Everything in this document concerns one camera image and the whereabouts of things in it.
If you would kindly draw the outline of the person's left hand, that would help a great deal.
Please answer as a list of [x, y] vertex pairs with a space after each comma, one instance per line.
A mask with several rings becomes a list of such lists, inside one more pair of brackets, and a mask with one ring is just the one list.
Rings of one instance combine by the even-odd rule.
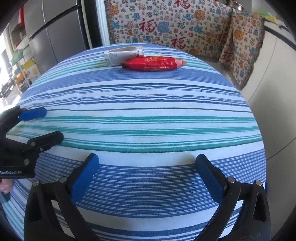
[[14, 186], [13, 179], [1, 179], [0, 180], [0, 192], [4, 194], [10, 193]]

